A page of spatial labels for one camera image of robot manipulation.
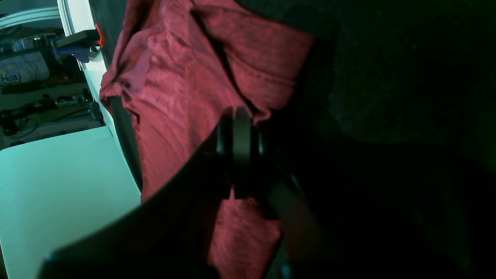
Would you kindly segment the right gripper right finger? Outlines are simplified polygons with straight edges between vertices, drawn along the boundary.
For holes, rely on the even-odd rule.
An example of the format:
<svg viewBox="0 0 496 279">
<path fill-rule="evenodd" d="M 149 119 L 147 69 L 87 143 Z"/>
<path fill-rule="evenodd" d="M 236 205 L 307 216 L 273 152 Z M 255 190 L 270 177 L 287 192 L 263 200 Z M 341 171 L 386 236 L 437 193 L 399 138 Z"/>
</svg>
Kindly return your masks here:
<svg viewBox="0 0 496 279">
<path fill-rule="evenodd" d="M 252 196 L 269 205 L 281 222 L 286 262 L 282 279 L 329 279 L 329 247 L 284 154 L 263 126 L 254 126 L 243 107 L 234 110 L 232 175 L 236 197 Z"/>
</svg>

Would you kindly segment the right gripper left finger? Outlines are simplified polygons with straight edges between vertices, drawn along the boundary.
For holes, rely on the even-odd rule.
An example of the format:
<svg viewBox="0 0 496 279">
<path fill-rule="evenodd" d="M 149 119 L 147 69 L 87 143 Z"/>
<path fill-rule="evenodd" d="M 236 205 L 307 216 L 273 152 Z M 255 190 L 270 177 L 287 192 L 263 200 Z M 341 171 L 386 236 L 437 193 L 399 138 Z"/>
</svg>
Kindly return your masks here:
<svg viewBox="0 0 496 279">
<path fill-rule="evenodd" d="M 226 109 L 209 137 L 156 194 L 105 228 L 49 253 L 39 279 L 218 279 L 207 262 L 230 197 Z"/>
</svg>

